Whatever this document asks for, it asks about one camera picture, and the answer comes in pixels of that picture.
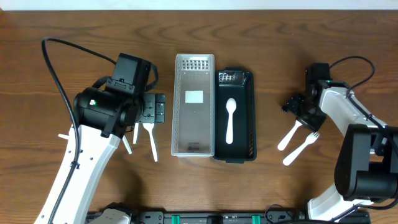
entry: fork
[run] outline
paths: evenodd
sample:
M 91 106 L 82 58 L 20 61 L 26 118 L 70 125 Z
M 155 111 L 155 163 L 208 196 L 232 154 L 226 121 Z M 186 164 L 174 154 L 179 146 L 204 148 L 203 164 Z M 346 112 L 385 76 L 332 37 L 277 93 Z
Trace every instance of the fork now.
M 305 139 L 305 142 L 284 159 L 283 161 L 284 165 L 289 166 L 297 158 L 297 156 L 304 150 L 304 148 L 307 145 L 314 143 L 318 139 L 318 137 L 319 137 L 318 132 L 309 134 Z

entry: green clamp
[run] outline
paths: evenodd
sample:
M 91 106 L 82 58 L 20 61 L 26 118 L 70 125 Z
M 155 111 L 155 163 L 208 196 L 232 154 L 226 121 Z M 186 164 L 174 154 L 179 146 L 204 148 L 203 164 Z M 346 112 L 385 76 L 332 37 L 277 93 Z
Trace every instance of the green clamp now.
M 172 216 L 172 224 L 180 224 L 180 216 L 179 215 Z
M 253 215 L 252 217 L 253 224 L 261 224 L 261 217 L 259 215 Z

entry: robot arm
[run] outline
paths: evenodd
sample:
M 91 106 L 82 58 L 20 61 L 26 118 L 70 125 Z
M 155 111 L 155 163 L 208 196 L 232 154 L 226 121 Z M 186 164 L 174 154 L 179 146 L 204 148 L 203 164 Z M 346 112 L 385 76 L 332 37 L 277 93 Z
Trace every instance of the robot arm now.
M 165 95 L 146 94 L 156 81 L 147 85 L 151 67 L 158 79 L 156 67 L 132 55 L 120 54 L 112 77 L 99 79 L 93 87 L 77 94 L 74 115 L 78 120 L 80 138 L 76 169 L 56 209 L 54 224 L 82 224 L 93 199 L 98 181 L 120 140 L 126 144 L 126 128 L 135 123 L 163 123 Z M 105 90 L 99 89 L 106 84 Z M 67 181 L 71 161 L 75 156 L 75 127 L 71 127 L 67 150 L 47 201 L 35 223 L 48 223 L 58 196 Z M 123 209 L 109 208 L 93 223 L 130 224 L 131 214 Z
M 398 160 L 378 127 L 347 98 L 349 86 L 330 78 L 327 63 L 316 63 L 306 71 L 306 96 L 295 94 L 282 108 L 292 111 L 304 126 L 318 131 L 328 115 L 345 137 L 335 169 L 335 183 L 307 205 L 309 219 L 336 220 L 354 205 L 370 205 L 395 198 L 398 191 Z M 351 99 L 369 111 L 350 92 Z M 373 117 L 381 126 L 383 121 Z M 387 127 L 397 141 L 396 128 Z M 371 162 L 370 153 L 382 156 Z

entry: black plastic tray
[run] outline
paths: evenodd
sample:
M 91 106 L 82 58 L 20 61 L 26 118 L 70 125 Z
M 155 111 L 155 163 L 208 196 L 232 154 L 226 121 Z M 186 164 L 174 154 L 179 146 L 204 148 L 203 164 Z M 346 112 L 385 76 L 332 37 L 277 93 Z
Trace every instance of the black plastic tray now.
M 224 71 L 243 71 L 240 68 L 225 68 Z M 257 157 L 256 112 L 254 109 L 254 80 L 251 72 L 243 71 L 243 85 L 219 85 L 215 73 L 215 155 L 214 158 L 227 163 L 253 161 Z M 233 113 L 233 142 L 225 141 L 228 112 L 226 102 L 236 101 Z

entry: wood grain surface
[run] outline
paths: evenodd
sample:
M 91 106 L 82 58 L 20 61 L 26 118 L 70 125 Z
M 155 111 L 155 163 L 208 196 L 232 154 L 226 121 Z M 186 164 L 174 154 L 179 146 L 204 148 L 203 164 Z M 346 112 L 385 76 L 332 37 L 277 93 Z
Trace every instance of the wood grain surface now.
M 167 97 L 166 122 L 156 125 L 159 162 L 141 129 L 134 154 L 121 144 L 106 166 L 90 211 L 111 202 L 169 211 L 265 210 L 300 207 L 333 183 L 343 137 L 330 118 L 320 138 L 289 167 L 283 158 L 310 133 L 299 129 L 286 150 L 276 146 L 294 124 L 280 106 L 304 90 L 305 67 L 362 55 L 376 75 L 355 92 L 378 118 L 398 126 L 396 11 L 60 11 L 0 15 L 0 223 L 32 223 L 44 205 L 67 142 L 68 112 L 43 60 L 40 40 L 69 40 L 117 59 L 120 52 L 158 66 L 153 92 Z M 53 66 L 70 100 L 113 65 L 66 45 L 49 43 Z M 257 152 L 254 162 L 170 155 L 177 53 L 214 54 L 216 68 L 254 73 Z M 370 68 L 352 60 L 333 68 L 354 84 Z M 132 140 L 132 133 L 127 135 Z M 373 223 L 398 223 L 397 209 L 371 212 Z

